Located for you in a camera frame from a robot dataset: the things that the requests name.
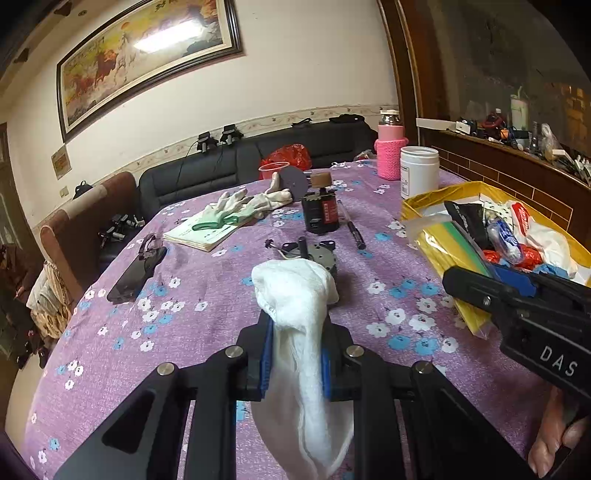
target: pink thermos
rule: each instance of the pink thermos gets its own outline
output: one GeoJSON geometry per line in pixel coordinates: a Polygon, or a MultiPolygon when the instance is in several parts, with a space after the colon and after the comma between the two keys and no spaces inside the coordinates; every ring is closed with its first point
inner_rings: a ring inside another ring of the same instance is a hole
{"type": "Polygon", "coordinates": [[[408,139],[398,110],[381,110],[378,125],[378,139],[375,150],[378,155],[378,176],[385,180],[400,180],[400,150],[406,147],[408,139]]]}

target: brown tile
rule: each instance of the brown tile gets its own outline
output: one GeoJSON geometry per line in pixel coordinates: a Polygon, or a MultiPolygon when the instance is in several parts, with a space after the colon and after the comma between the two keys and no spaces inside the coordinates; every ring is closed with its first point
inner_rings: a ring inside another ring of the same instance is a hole
{"type": "Polygon", "coordinates": [[[485,177],[489,177],[492,180],[498,181],[499,179],[499,171],[495,170],[494,168],[487,167],[482,163],[478,163],[476,161],[470,160],[470,170],[478,172],[485,177]]]}
{"type": "Polygon", "coordinates": [[[449,160],[446,160],[445,158],[439,157],[439,165],[445,168],[446,170],[450,170],[454,173],[457,173],[457,165],[455,163],[450,162],[449,160]]]}
{"type": "Polygon", "coordinates": [[[467,168],[464,168],[464,167],[458,167],[457,174],[460,177],[464,177],[465,179],[468,179],[470,181],[482,181],[484,179],[484,177],[482,175],[479,175],[475,171],[468,170],[467,168]]]}
{"type": "Polygon", "coordinates": [[[552,216],[552,212],[550,210],[548,210],[544,205],[540,205],[538,202],[535,202],[532,199],[529,199],[528,197],[526,197],[525,195],[522,195],[521,193],[517,193],[515,196],[519,200],[523,200],[523,203],[526,203],[527,205],[530,205],[531,207],[538,210],[538,212],[540,212],[542,215],[545,215],[548,218],[550,218],[552,216]]]}
{"type": "Polygon", "coordinates": [[[556,225],[561,226],[565,230],[569,229],[569,221],[565,220],[560,215],[556,215],[554,212],[552,213],[550,220],[552,220],[556,225]]]}
{"type": "Polygon", "coordinates": [[[455,153],[451,153],[451,152],[450,152],[449,157],[447,159],[449,161],[457,163],[458,165],[461,165],[464,168],[468,168],[469,164],[470,164],[470,160],[468,160],[467,158],[461,157],[460,155],[456,155],[455,153]]]}
{"type": "Polygon", "coordinates": [[[573,213],[573,209],[571,207],[565,205],[562,202],[559,202],[558,200],[542,192],[541,190],[535,190],[534,200],[538,203],[541,203],[545,207],[548,207],[553,212],[556,212],[562,218],[570,219],[570,215],[573,213]]]}
{"type": "Polygon", "coordinates": [[[509,175],[505,175],[504,173],[499,173],[499,183],[506,185],[511,190],[515,190],[516,192],[521,193],[523,196],[527,198],[531,198],[534,194],[534,188],[530,187],[527,183],[523,183],[522,181],[516,180],[509,175]]]}
{"type": "Polygon", "coordinates": [[[448,158],[447,158],[447,156],[448,156],[447,150],[444,150],[444,149],[439,148],[439,147],[433,147],[433,148],[439,152],[439,159],[440,160],[442,158],[445,159],[445,160],[448,160],[448,158]]]}
{"type": "Polygon", "coordinates": [[[515,190],[511,190],[510,188],[505,187],[503,184],[501,184],[497,181],[491,180],[487,177],[484,177],[484,181],[485,181],[485,183],[492,185],[493,187],[496,187],[498,189],[503,190],[504,192],[507,192],[509,195],[513,195],[513,197],[515,196],[515,193],[516,193],[515,190]]]}

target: purple tablecloth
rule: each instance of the purple tablecloth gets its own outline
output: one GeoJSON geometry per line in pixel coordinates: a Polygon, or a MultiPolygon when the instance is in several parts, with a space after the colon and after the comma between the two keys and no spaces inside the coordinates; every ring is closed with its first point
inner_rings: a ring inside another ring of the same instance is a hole
{"type": "MultiPolygon", "coordinates": [[[[504,357],[499,338],[473,337],[457,317],[452,300],[426,260],[397,222],[400,183],[380,179],[367,166],[331,170],[337,195],[361,231],[367,250],[358,251],[344,226],[327,235],[337,248],[338,306],[335,323],[353,340],[390,362],[433,361],[439,370],[522,454],[535,435],[547,386],[504,357]]],[[[459,183],[441,171],[441,185],[459,183]]],[[[267,181],[249,188],[259,192],[267,181]]],[[[218,193],[164,209],[142,231],[170,230],[219,197],[218,193]]],[[[186,367],[234,343],[244,326],[257,321],[254,265],[278,258],[264,248],[294,241],[305,232],[301,205],[289,205],[244,226],[206,253],[167,244],[168,255],[135,304],[114,307],[106,293],[135,258],[139,242],[113,262],[87,292],[58,342],[35,394],[25,434],[25,459],[40,478],[51,479],[109,413],[160,363],[186,367]]],[[[237,412],[239,479],[283,479],[249,414],[237,412]]],[[[351,478],[346,460],[336,478],[351,478]]]]}

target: metal screw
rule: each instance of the metal screw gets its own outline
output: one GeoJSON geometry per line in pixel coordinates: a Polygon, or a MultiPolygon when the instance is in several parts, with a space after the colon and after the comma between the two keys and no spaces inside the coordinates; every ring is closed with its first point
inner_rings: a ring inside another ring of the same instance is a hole
{"type": "Polygon", "coordinates": [[[226,348],[226,356],[228,358],[238,358],[244,353],[244,349],[238,345],[232,345],[226,348]]]}
{"type": "Polygon", "coordinates": [[[363,347],[359,345],[349,345],[345,352],[352,358],[358,358],[365,353],[365,350],[363,350],[363,347]]]}
{"type": "Polygon", "coordinates": [[[414,368],[420,374],[430,374],[433,371],[433,364],[431,362],[426,362],[425,360],[420,360],[414,368]]]}
{"type": "Polygon", "coordinates": [[[174,364],[170,362],[165,362],[163,364],[160,364],[156,371],[158,372],[158,375],[162,375],[163,377],[165,377],[166,375],[170,375],[172,372],[174,372],[174,364]]]}

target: black marker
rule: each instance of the black marker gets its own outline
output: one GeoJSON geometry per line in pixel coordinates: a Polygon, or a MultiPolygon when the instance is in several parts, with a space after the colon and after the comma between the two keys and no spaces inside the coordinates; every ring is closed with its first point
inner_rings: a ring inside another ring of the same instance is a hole
{"type": "Polygon", "coordinates": [[[355,227],[355,225],[351,221],[351,217],[349,216],[349,212],[347,211],[347,209],[343,205],[343,202],[341,202],[340,200],[337,200],[337,203],[340,205],[340,209],[343,211],[343,215],[345,216],[345,220],[347,220],[347,226],[349,227],[349,230],[353,234],[353,238],[355,238],[355,243],[357,243],[357,248],[359,250],[365,250],[365,241],[363,240],[363,237],[361,236],[361,233],[359,232],[359,230],[357,230],[357,228],[355,227]]]}

